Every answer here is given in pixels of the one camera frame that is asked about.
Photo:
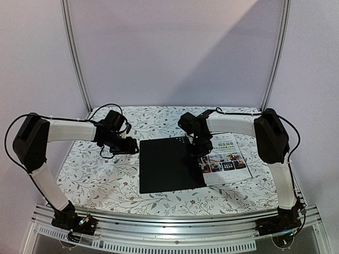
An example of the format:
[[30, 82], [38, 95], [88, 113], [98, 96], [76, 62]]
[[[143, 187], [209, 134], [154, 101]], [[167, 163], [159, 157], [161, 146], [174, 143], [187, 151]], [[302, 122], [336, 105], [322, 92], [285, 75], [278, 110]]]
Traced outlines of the colour printed brochure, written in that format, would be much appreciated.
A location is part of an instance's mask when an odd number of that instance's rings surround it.
[[207, 186], [233, 184], [252, 178], [233, 134], [215, 134], [211, 142], [213, 149], [198, 159]]

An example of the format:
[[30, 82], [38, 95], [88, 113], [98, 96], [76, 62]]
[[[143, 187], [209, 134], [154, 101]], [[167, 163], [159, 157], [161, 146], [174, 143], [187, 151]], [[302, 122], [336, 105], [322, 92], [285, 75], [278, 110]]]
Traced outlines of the blue file folder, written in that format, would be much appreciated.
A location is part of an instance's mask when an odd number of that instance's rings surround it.
[[139, 154], [139, 191], [142, 194], [209, 187], [198, 159], [186, 151], [188, 137], [142, 140]]

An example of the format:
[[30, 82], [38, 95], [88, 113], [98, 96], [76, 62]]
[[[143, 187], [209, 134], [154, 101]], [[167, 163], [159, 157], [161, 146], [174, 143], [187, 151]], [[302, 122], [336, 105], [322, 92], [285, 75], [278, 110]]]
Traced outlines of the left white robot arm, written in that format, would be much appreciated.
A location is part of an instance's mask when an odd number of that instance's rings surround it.
[[108, 148], [110, 158], [134, 155], [139, 152], [137, 140], [128, 136], [130, 128], [123, 128], [123, 117], [115, 112], [102, 120], [77, 120], [47, 117], [37, 113], [18, 117], [22, 124], [12, 143], [18, 163], [27, 172], [43, 198], [58, 214], [58, 221], [68, 230], [79, 224], [77, 215], [66, 207], [70, 201], [56, 183], [56, 171], [49, 166], [57, 161], [49, 156], [56, 148], [70, 150], [76, 141], [91, 142], [100, 149]]

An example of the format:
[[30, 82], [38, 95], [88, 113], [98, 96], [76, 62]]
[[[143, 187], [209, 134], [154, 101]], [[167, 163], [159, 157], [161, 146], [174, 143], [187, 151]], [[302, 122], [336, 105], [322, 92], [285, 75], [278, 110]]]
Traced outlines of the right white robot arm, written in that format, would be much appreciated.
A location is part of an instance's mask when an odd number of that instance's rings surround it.
[[300, 209], [290, 167], [292, 150], [284, 127], [286, 122], [271, 108], [261, 113], [223, 112], [216, 108], [198, 116], [185, 113], [178, 121], [178, 126], [193, 136], [188, 145], [188, 152], [193, 157], [203, 157], [213, 150], [211, 139], [214, 133], [237, 133], [256, 139], [257, 153], [268, 165], [275, 182], [281, 214], [274, 218], [274, 226], [279, 231], [294, 223], [292, 212]]

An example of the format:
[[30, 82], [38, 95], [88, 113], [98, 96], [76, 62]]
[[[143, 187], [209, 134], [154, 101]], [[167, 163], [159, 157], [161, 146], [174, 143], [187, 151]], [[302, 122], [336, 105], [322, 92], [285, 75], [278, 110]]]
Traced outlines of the floral patterned table mat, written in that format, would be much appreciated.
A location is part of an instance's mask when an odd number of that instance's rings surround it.
[[248, 135], [236, 134], [235, 140], [250, 172], [236, 183], [142, 194], [137, 155], [103, 159], [97, 145], [84, 141], [74, 143], [55, 181], [74, 205], [104, 211], [191, 216], [292, 208], [296, 197], [288, 164], [264, 163]]

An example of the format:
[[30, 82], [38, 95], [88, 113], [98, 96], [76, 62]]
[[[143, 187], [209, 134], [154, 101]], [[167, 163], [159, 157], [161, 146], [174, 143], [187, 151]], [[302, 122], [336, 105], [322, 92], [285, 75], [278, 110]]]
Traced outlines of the aluminium front rail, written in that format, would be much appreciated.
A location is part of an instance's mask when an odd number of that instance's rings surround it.
[[[163, 242], [166, 239], [193, 243], [199, 240], [213, 243], [235, 243], [254, 240], [257, 250], [248, 253], [322, 253], [325, 252], [324, 230], [317, 208], [307, 208], [306, 221], [301, 231], [292, 236], [292, 231], [260, 236], [255, 230], [257, 219], [275, 216], [274, 211], [247, 215], [207, 215], [161, 217], [79, 209], [80, 215], [90, 214], [98, 220], [94, 235], [105, 238], [142, 239]], [[63, 230], [52, 226], [52, 209], [38, 205], [32, 215], [29, 235], [24, 253], [31, 253], [39, 226]]]

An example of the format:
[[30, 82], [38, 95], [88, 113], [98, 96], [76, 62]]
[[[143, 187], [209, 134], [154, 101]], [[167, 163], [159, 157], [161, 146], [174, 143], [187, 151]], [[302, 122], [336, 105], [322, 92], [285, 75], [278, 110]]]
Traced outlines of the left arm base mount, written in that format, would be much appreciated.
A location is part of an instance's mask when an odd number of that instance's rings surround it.
[[96, 231], [98, 220], [86, 214], [80, 216], [75, 212], [72, 204], [66, 206], [63, 210], [55, 210], [52, 219], [52, 226], [60, 229], [68, 230], [75, 233], [94, 235]]

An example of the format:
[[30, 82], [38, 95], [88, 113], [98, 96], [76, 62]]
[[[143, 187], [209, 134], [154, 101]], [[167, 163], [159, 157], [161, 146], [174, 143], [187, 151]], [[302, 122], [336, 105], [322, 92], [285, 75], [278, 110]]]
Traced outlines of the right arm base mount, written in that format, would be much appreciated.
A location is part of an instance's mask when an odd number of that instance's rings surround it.
[[305, 225], [306, 207], [299, 201], [291, 209], [277, 208], [278, 214], [275, 216], [257, 219], [255, 230], [260, 236], [275, 234], [280, 232], [295, 231], [292, 236], [297, 234]]

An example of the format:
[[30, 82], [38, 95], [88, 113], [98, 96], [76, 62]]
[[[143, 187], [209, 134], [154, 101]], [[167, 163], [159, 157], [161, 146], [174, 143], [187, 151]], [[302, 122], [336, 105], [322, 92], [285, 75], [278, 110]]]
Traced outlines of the left aluminium frame post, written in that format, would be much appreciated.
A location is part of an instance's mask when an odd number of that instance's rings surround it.
[[77, 46], [75, 43], [75, 37], [74, 37], [71, 15], [70, 15], [69, 1], [61, 0], [60, 4], [61, 4], [61, 12], [63, 15], [63, 20], [64, 20], [67, 43], [69, 47], [69, 53], [70, 53], [70, 57], [72, 60], [75, 77], [77, 80], [77, 84], [79, 87], [79, 91], [80, 91], [84, 106], [86, 110], [90, 113], [92, 111], [92, 105], [91, 105], [90, 96], [88, 94], [88, 90], [85, 84], [85, 79], [82, 73], [79, 56], [77, 52]]

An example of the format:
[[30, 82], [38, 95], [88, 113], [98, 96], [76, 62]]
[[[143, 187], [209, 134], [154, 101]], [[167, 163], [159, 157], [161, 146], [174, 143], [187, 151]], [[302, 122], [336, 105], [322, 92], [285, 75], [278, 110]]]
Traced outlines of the aluminium frame post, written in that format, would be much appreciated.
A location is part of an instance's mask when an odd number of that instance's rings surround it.
[[61, 4], [61, 12], [63, 15], [63, 20], [64, 20], [67, 43], [69, 47], [69, 53], [70, 53], [70, 57], [72, 60], [75, 77], [77, 80], [77, 84], [79, 87], [79, 91], [80, 91], [84, 106], [86, 110], [90, 113], [92, 111], [92, 105], [91, 105], [90, 96], [88, 94], [88, 90], [85, 84], [85, 79], [82, 73], [79, 56], [77, 52], [77, 46], [75, 43], [75, 37], [74, 37], [71, 15], [70, 15], [69, 1], [61, 0], [60, 4]]
[[290, 14], [290, 6], [291, 6], [291, 0], [283, 1], [283, 9], [282, 9], [282, 14], [281, 14], [278, 37], [276, 41], [273, 64], [270, 70], [266, 90], [265, 90], [263, 99], [261, 101], [260, 110], [265, 110], [267, 108], [271, 94], [272, 94], [274, 82], [275, 82], [275, 79], [278, 73], [279, 64], [280, 64], [280, 60], [282, 57], [284, 41], [286, 39], [287, 27], [288, 27], [288, 22], [289, 22], [289, 14]]

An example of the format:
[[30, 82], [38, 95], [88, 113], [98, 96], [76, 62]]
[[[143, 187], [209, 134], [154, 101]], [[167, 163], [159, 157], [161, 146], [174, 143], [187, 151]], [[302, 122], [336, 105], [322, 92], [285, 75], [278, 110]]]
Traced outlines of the right aluminium frame post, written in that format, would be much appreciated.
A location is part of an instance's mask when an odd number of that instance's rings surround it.
[[282, 9], [282, 14], [281, 14], [278, 37], [276, 41], [273, 64], [270, 70], [266, 90], [265, 90], [263, 99], [261, 101], [260, 110], [265, 110], [267, 108], [271, 94], [272, 94], [274, 82], [275, 82], [275, 79], [278, 73], [279, 64], [280, 64], [280, 60], [282, 57], [284, 41], [286, 39], [287, 27], [288, 27], [288, 22], [289, 22], [289, 14], [290, 14], [290, 6], [291, 6], [291, 0], [283, 1], [283, 9]]

